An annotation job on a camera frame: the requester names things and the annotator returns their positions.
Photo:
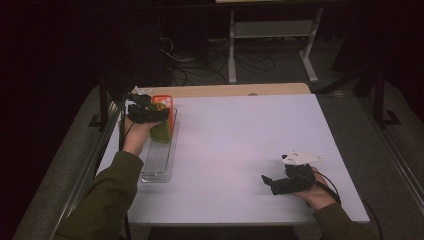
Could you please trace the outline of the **person's left hand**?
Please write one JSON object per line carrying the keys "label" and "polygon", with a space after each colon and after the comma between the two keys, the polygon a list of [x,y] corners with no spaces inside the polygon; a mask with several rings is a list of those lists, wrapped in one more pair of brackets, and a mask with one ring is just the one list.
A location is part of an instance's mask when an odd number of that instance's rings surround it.
{"label": "person's left hand", "polygon": [[121,120],[119,126],[124,128],[124,144],[122,150],[138,157],[149,136],[149,131],[157,125],[159,125],[159,122],[135,123],[128,117],[126,117],[125,120]]}

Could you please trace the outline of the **clear plastic rack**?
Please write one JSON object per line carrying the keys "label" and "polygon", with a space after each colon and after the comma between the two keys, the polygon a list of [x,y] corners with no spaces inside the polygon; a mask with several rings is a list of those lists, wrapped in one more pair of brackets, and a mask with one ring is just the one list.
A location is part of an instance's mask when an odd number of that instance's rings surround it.
{"label": "clear plastic rack", "polygon": [[174,111],[173,132],[171,141],[167,144],[155,142],[149,136],[144,147],[142,159],[144,167],[142,168],[140,180],[143,183],[167,183],[171,180],[174,152],[176,146],[176,128],[174,127],[177,110]]}

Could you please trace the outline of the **black metal stand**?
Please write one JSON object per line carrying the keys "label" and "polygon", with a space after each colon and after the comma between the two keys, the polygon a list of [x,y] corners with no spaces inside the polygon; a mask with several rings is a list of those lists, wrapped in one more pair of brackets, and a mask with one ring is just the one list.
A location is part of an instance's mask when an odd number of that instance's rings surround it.
{"label": "black metal stand", "polygon": [[105,76],[99,81],[99,113],[91,117],[89,127],[98,127],[102,132],[108,123],[109,100]]}
{"label": "black metal stand", "polygon": [[374,73],[374,118],[382,129],[386,129],[388,126],[400,125],[401,121],[397,115],[392,110],[384,108],[385,79],[382,70],[376,67]]}

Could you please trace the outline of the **person's right hand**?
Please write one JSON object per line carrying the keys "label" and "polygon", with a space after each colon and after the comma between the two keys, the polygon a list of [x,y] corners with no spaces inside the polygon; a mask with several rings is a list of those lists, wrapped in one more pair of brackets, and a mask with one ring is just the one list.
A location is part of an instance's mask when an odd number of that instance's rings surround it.
{"label": "person's right hand", "polygon": [[308,190],[295,192],[294,196],[305,200],[314,211],[318,211],[336,202],[327,191],[317,185],[312,186]]}

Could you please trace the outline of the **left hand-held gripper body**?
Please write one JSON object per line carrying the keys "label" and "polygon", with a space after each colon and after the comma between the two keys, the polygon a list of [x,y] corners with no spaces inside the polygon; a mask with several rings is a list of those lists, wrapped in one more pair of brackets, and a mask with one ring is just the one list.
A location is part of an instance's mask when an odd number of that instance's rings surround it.
{"label": "left hand-held gripper body", "polygon": [[131,121],[136,123],[159,122],[160,115],[157,107],[152,103],[148,91],[135,87],[126,95],[127,114]]}

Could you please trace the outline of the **green printed phone case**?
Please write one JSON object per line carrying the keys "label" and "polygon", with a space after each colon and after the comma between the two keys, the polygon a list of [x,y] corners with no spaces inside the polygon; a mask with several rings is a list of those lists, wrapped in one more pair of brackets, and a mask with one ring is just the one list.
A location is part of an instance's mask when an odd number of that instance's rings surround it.
{"label": "green printed phone case", "polygon": [[170,108],[162,103],[152,103],[151,120],[158,122],[158,125],[150,129],[150,137],[153,141],[167,144],[171,141],[171,127],[170,127]]}

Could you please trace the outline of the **metal floor rail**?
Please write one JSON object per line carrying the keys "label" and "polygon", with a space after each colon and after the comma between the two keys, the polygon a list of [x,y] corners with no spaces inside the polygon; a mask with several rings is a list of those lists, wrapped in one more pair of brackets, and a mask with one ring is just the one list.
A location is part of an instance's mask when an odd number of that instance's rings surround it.
{"label": "metal floor rail", "polygon": [[414,199],[420,213],[424,215],[424,185],[420,183],[414,174],[413,168],[408,164],[405,155],[388,132],[390,127],[405,127],[405,124],[397,117],[393,110],[382,110],[382,118],[379,119],[374,114],[373,105],[367,100],[361,99],[360,105],[375,128],[375,131],[380,136],[380,139],[383,141],[397,172],[406,185],[406,189]]}
{"label": "metal floor rail", "polygon": [[58,151],[60,162],[55,182],[64,190],[64,202],[48,240],[54,239],[57,228],[76,208],[96,176],[119,114],[115,102],[107,103],[106,109],[100,103],[95,104],[94,110],[83,108]]}

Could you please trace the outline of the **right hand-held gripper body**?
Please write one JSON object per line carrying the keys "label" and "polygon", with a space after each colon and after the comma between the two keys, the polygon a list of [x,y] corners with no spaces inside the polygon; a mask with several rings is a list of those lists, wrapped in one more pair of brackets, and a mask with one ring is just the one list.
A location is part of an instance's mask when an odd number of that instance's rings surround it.
{"label": "right hand-held gripper body", "polygon": [[273,180],[270,186],[274,195],[290,194],[310,189],[316,181],[311,163],[322,161],[321,156],[293,151],[282,159],[286,178]]}

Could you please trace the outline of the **orange phone case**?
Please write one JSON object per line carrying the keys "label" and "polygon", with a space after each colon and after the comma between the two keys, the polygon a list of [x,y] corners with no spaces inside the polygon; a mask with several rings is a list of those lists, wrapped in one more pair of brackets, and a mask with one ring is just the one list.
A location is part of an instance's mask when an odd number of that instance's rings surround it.
{"label": "orange phone case", "polygon": [[173,132],[173,98],[170,95],[154,95],[152,101],[154,103],[163,104],[166,108],[170,109],[169,119],[162,121],[158,126],[152,128],[152,136],[157,141],[169,141]]}

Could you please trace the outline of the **white metal desk frame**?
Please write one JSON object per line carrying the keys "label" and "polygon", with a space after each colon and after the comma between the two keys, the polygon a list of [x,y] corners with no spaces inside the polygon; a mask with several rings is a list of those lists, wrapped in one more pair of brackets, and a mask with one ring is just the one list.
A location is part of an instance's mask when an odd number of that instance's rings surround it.
{"label": "white metal desk frame", "polygon": [[271,37],[306,37],[307,41],[303,49],[299,50],[305,72],[311,83],[317,83],[318,77],[310,62],[309,55],[317,35],[324,9],[318,8],[311,20],[283,20],[283,21],[256,21],[238,22],[235,20],[235,12],[230,12],[229,24],[229,57],[228,77],[229,83],[237,82],[236,62],[234,55],[234,42],[236,39],[248,38],[271,38]]}

